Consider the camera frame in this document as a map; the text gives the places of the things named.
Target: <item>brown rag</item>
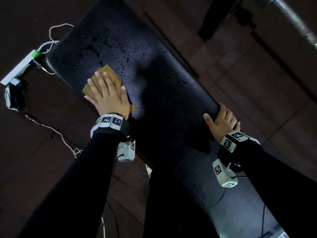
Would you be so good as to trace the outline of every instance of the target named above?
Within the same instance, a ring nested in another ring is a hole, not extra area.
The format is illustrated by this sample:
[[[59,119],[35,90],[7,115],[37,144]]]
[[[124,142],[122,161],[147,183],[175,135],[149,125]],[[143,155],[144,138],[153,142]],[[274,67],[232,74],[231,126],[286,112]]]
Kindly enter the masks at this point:
[[[107,73],[108,73],[109,77],[111,78],[111,80],[112,80],[113,83],[114,83],[114,86],[115,86],[115,88],[116,88],[116,90],[117,90],[117,94],[118,94],[119,97],[120,97],[120,96],[121,96],[121,78],[110,68],[110,66],[109,66],[108,64],[105,65],[104,67],[98,69],[98,71],[99,71],[100,73],[103,73],[103,72],[107,72]],[[98,79],[97,79],[96,75],[93,75],[91,79],[93,80],[93,83],[95,84],[95,86],[97,87],[97,89],[99,90],[99,92],[102,93],[101,87],[100,87],[100,84],[99,84],[99,82],[98,82]],[[86,85],[85,85],[85,87],[84,87],[84,89],[82,90],[82,92],[83,92],[85,95],[87,95],[87,96],[89,96],[89,97],[95,99],[95,95],[94,95],[93,92],[91,91],[91,88],[90,88],[89,84],[86,84]],[[134,111],[137,111],[137,110],[138,110],[138,109],[137,109],[134,105],[130,104],[130,113],[131,113],[131,114],[132,114]]]

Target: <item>black leather surface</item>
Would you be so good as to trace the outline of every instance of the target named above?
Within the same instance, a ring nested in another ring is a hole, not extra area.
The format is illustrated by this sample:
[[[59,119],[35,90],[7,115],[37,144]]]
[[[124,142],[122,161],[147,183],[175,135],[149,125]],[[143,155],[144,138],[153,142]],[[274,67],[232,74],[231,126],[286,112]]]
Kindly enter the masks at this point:
[[[109,64],[138,108],[132,115],[136,147],[147,164],[181,184],[220,237],[261,235],[263,202],[248,179],[213,206],[224,192],[212,168],[219,144],[202,115],[215,118],[219,105],[123,1],[101,0],[47,62],[81,98],[87,79]],[[264,231],[276,224],[267,211]]]

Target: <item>black long sleeve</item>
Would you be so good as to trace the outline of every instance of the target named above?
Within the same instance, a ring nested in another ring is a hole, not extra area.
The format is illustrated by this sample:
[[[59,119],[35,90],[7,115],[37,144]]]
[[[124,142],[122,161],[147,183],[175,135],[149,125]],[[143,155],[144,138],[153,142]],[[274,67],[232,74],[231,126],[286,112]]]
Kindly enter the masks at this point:
[[[95,238],[119,142],[112,134],[94,135],[18,237]]]
[[[234,152],[249,180],[290,237],[315,233],[317,183],[247,140]]]

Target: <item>floor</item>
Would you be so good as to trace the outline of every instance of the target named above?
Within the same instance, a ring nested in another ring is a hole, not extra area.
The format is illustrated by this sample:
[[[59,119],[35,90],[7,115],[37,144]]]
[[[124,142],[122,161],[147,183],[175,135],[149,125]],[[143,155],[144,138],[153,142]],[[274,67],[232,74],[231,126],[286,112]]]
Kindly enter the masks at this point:
[[[0,36],[1,76],[48,40],[49,27],[75,25],[97,1],[0,0],[0,23],[6,30]],[[153,20],[166,45],[172,44],[205,89],[233,111],[244,132],[317,181],[317,53],[274,6],[261,9],[247,0],[244,7],[255,14],[256,29],[240,26],[232,16],[204,43],[196,33],[212,0],[124,1],[144,21],[147,16]],[[287,1],[317,32],[317,0]],[[69,29],[54,30],[53,36],[60,39]],[[252,37],[254,32],[289,69]],[[65,134],[74,147],[85,147],[97,116],[56,76],[33,68],[23,79],[27,111]],[[15,237],[75,157],[56,133],[7,109],[4,100],[0,110],[0,237]],[[140,158],[118,162],[114,175],[103,215],[106,236],[117,236],[115,214],[122,238],[141,237],[149,192],[145,164]],[[102,236],[100,226],[97,237]]]

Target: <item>right hand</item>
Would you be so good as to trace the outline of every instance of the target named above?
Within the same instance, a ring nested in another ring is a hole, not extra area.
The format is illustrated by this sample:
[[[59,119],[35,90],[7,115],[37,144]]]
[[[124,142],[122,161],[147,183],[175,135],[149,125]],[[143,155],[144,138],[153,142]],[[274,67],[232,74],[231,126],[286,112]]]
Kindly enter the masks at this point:
[[[237,123],[236,117],[224,104],[220,104],[220,111],[215,121],[208,114],[204,114],[203,117],[210,132],[219,143],[221,143],[224,136],[233,131],[233,127],[236,124],[235,131],[240,131],[240,122]]]
[[[109,75],[104,72],[95,72],[98,82],[101,86],[102,93],[100,93],[89,78],[88,84],[91,91],[95,95],[95,99],[85,96],[97,109],[99,115],[104,114],[118,114],[121,115],[125,120],[129,117],[130,103],[128,100],[128,94],[124,86],[121,87],[121,97],[117,94],[116,88]]]

